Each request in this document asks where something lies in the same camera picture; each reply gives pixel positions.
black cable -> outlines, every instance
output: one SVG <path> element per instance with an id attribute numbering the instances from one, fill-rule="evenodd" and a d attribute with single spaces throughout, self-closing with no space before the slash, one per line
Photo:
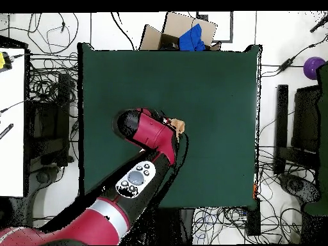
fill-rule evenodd
<path id="1" fill-rule="evenodd" d="M 308 48 L 313 48 L 315 46 L 317 46 L 318 44 L 321 44 L 322 42 L 324 42 L 326 39 L 328 38 L 328 34 L 325 36 L 325 38 L 320 41 L 320 42 L 317 42 L 316 44 L 310 44 L 309 46 L 307 46 L 306 48 L 304 48 L 303 50 L 299 51 L 295 56 L 293 56 L 292 58 L 288 58 L 283 64 L 281 64 L 278 69 L 276 71 L 273 71 L 273 72 L 278 72 L 277 74 L 274 74 L 273 76 L 276 76 L 278 74 L 280 74 L 281 72 L 283 72 L 284 70 L 286 70 L 288 67 L 291 66 L 291 64 L 293 63 L 294 59 L 303 51 L 305 51 L 306 49 Z"/>
<path id="2" fill-rule="evenodd" d="M 115 20 L 114 18 L 114 15 L 113 15 L 113 12 L 110 13 L 111 14 L 111 17 L 113 18 L 115 24 L 117 25 L 117 27 L 119 28 L 119 30 L 121 30 L 121 32 L 124 34 L 124 36 L 129 40 L 129 42 L 131 43 L 132 45 L 132 49 L 135 51 L 135 47 L 131 41 L 131 39 L 129 38 L 129 36 L 123 31 L 123 29 L 119 26 L 119 24 L 117 23 L 117 21 Z"/>
<path id="3" fill-rule="evenodd" d="M 62 180 L 63 176 L 64 176 L 64 172 L 65 172 L 65 167 L 63 168 L 63 172 L 61 173 L 61 178 L 59 178 L 59 180 L 56 180 L 55 182 L 59 182 Z"/>
<path id="4" fill-rule="evenodd" d="M 285 232 L 284 232 L 284 228 L 283 228 L 283 215 L 284 215 L 284 213 L 285 213 L 286 211 L 288 211 L 288 210 L 294 210 L 294 211 L 299 212 L 300 214 L 302 214 L 302 212 L 299 211 L 299 210 L 296 209 L 296 208 L 286 208 L 286 209 L 283 210 L 283 211 L 281 212 L 281 214 L 280 214 L 280 221 L 279 221 L 279 223 L 280 223 L 281 231 L 282 231 L 282 233 L 283 233 L 284 238 L 287 240 L 287 242 L 288 242 L 289 244 L 292 244 L 293 242 L 290 241 L 289 239 L 287 239 L 286 234 L 285 234 Z"/>
<path id="5" fill-rule="evenodd" d="M 273 124 L 277 119 L 274 119 L 271 123 L 267 124 L 264 128 L 268 127 L 269 125 Z M 259 136 L 261 135 L 262 131 L 264 130 L 264 128 L 261 129 L 261 131 L 259 132 Z"/>
<path id="6" fill-rule="evenodd" d="M 40 48 L 40 46 L 30 37 L 30 33 L 33 33 L 32 31 L 30 31 L 30 28 L 31 28 L 31 23 L 32 23 L 32 19 L 33 19 L 33 14 L 32 14 L 32 16 L 31 16 L 31 19 L 30 19 L 30 21 L 29 21 L 29 29 L 28 29 L 28 37 L 29 37 L 29 39 L 41 50 L 41 52 L 43 52 L 44 54 L 59 54 L 59 53 L 61 53 L 61 52 L 64 52 L 64 50 L 66 50 L 67 48 L 69 48 L 69 46 L 75 41 L 75 39 L 76 39 L 76 36 L 78 35 L 78 31 L 79 31 L 79 19 L 76 17 L 76 14 L 75 13 L 73 13 L 73 15 L 75 16 L 75 19 L 76 19 L 76 22 L 77 22 L 77 28 L 76 28 L 76 32 L 75 32 L 75 35 L 74 35 L 74 38 L 71 40 L 71 41 L 69 41 L 69 44 L 68 45 L 66 45 L 65 47 L 64 47 L 64 49 L 62 49 L 62 50 L 60 50 L 60 51 L 57 51 L 57 52 L 52 52 L 52 50 L 51 50 L 51 48 L 50 48 L 50 45 L 56 45 L 56 44 L 50 44 L 49 43 L 49 39 L 48 39 L 48 32 L 50 32 L 51 30 L 55 30 L 55 29 L 59 29 L 59 28 L 61 28 L 62 30 L 65 28 L 65 29 L 67 29 L 67 31 L 69 32 L 69 29 L 68 29 L 68 27 L 66 27 L 66 25 L 65 25 L 65 22 L 63 21 L 62 22 L 62 26 L 60 26 L 60 27 L 57 27 L 57 28 L 54 28 L 54 29 L 50 29 L 50 30 L 48 30 L 48 32 L 47 32 L 47 41 L 45 41 L 45 38 L 43 37 L 43 35 L 38 31 L 38 27 L 39 27 L 39 24 L 40 24 L 40 19 L 41 19 L 41 16 L 42 16 L 42 13 L 40 14 L 40 17 L 39 17 L 39 20 L 38 20 L 38 23 L 36 24 L 36 28 L 35 28 L 35 31 L 38 31 L 39 32 L 39 34 L 41 35 L 41 37 L 43 38 L 43 40 L 45 41 L 45 43 L 49 46 L 49 50 L 50 50 L 50 52 L 45 52 L 45 51 L 43 51 L 41 48 Z"/>

red robot arm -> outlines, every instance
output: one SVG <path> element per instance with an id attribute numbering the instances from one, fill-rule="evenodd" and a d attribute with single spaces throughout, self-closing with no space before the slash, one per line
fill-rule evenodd
<path id="1" fill-rule="evenodd" d="M 95 202 L 66 227 L 50 233 L 9 227 L 0 231 L 0 246 L 119 244 L 176 163 L 176 132 L 166 121 L 154 110 L 118 113 L 113 120 L 113 131 L 145 151 L 106 177 Z"/>

green tabletop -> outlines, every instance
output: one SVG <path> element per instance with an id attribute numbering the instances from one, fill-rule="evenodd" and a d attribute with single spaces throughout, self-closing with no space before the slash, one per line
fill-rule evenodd
<path id="1" fill-rule="evenodd" d="M 161 207 L 253 205 L 258 54 L 258 46 L 236 53 L 83 44 L 85 191 L 139 152 L 113 133 L 111 120 L 121 109 L 144 107 L 185 121 L 190 141 Z"/>
<path id="2" fill-rule="evenodd" d="M 317 71 L 318 83 L 322 96 L 318 101 L 320 114 L 320 169 L 318 184 L 321 199 L 318 202 L 306 204 L 304 211 L 313 216 L 328 216 L 328 65 L 321 66 Z"/>

blue cloth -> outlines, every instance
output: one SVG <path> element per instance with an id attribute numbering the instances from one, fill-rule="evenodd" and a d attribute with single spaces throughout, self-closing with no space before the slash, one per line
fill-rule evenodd
<path id="1" fill-rule="evenodd" d="M 204 42 L 201 40 L 202 28 L 196 24 L 179 38 L 180 51 L 203 51 Z"/>

